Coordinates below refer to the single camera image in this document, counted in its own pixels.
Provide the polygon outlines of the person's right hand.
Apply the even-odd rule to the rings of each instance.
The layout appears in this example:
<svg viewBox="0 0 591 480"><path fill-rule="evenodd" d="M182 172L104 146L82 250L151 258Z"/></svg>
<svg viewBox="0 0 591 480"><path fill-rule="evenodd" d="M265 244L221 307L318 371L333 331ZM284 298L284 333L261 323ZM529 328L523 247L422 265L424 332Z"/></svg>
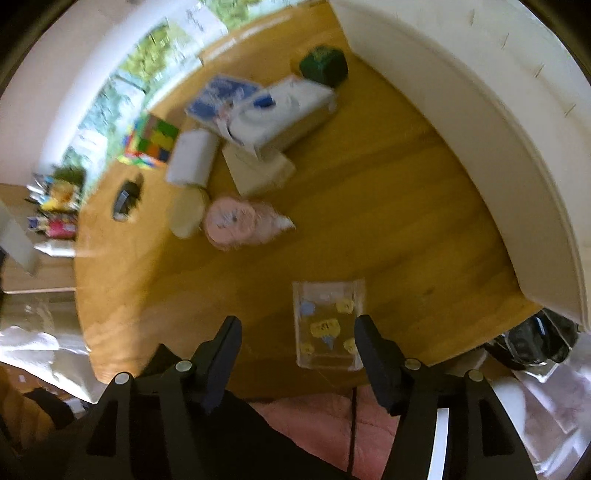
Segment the person's right hand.
<svg viewBox="0 0 591 480"><path fill-rule="evenodd" d="M400 419L388 414L369 385L356 393L327 393L253 402L266 422L308 453L359 479L380 479Z"/></svg>

